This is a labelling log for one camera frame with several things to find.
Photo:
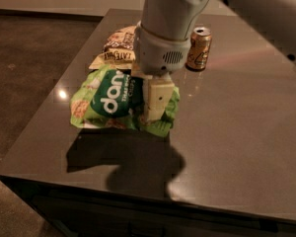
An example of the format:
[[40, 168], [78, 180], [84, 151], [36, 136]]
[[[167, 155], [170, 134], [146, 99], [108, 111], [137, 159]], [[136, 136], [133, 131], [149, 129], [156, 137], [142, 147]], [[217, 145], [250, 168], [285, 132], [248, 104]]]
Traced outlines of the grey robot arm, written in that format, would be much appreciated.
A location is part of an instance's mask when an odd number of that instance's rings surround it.
[[[144, 83], [144, 119], [161, 118], [184, 67], [190, 35], [209, 0], [145, 0], [134, 37], [135, 63]], [[296, 0], [220, 0], [296, 65]]]

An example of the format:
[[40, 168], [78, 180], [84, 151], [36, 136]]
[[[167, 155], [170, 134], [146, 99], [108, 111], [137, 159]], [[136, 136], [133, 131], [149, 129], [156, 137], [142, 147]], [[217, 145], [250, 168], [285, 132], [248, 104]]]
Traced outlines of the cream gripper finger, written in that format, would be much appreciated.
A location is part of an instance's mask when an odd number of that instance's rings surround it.
[[159, 120], [170, 102], [175, 84], [169, 73], [161, 76], [145, 75], [136, 62], [132, 63], [131, 75], [143, 80], [143, 100], [145, 122]]

